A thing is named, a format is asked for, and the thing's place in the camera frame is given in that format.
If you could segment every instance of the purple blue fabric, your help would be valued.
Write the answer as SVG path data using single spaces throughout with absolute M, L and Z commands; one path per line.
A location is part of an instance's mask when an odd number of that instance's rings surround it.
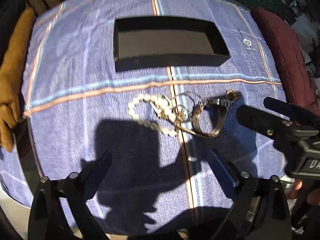
M 181 16 L 216 24 L 231 54 L 219 67 L 168 66 L 116 72 L 116 18 Z M 139 93 L 202 98 L 237 92 L 217 138 L 180 133 L 169 137 L 133 122 L 127 104 Z M 283 156 L 272 141 L 241 127 L 236 108 L 265 110 L 267 96 L 285 101 L 272 54 L 250 13 L 225 0 L 67 0 L 38 17 L 23 75 L 24 114 L 30 118 L 41 168 L 50 179 L 81 171 L 105 151 L 112 166 L 87 205 L 111 234 L 142 235 L 185 228 L 213 219 L 228 199 L 206 160 L 213 150 L 240 170 L 279 175 Z M 188 97 L 177 103 L 191 108 Z M 147 103 L 141 118 L 172 129 Z M 211 129 L 210 111 L 201 117 Z M 1 149 L 1 181 L 12 197 L 31 206 L 32 194 L 16 152 Z M 74 224 L 65 201 L 66 217 Z

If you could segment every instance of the red fabric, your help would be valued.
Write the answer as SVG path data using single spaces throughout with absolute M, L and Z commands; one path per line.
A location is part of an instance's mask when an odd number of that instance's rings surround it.
M 315 86 L 306 71 L 296 32 L 264 9 L 253 9 L 251 15 L 272 52 L 287 102 L 319 115 Z

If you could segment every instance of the metal bolt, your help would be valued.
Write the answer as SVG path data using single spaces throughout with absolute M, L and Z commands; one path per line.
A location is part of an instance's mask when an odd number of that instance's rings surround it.
M 48 177 L 47 177 L 47 176 L 43 176 L 43 177 L 40 179 L 40 181 L 41 181 L 42 183 L 45 183 L 47 180 L 48 180 Z
M 78 177 L 78 173 L 77 173 L 77 172 L 72 172 L 72 173 L 70 173 L 70 175 L 69 175 L 69 178 L 70 178 L 70 179 L 75 179 L 76 177 Z
M 244 177 L 244 178 L 249 178 L 249 177 L 250 177 L 250 173 L 247 172 L 247 171 L 241 171 L 240 174 L 241 174 L 241 176 Z
M 270 178 L 275 182 L 278 182 L 280 180 L 277 175 L 272 175 Z
M 274 132 L 274 130 L 271 129 L 271 128 L 269 128 L 269 129 L 267 130 L 267 135 L 268 135 L 268 136 L 271 136 L 271 135 L 273 135 L 273 132 Z

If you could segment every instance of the logo on cloth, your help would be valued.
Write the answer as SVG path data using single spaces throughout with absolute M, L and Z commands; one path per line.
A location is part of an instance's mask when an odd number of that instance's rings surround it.
M 249 40 L 247 40 L 247 39 L 244 39 L 243 40 L 243 43 L 245 44 L 245 45 L 247 45 L 247 46 L 251 46 L 251 41 L 249 41 Z

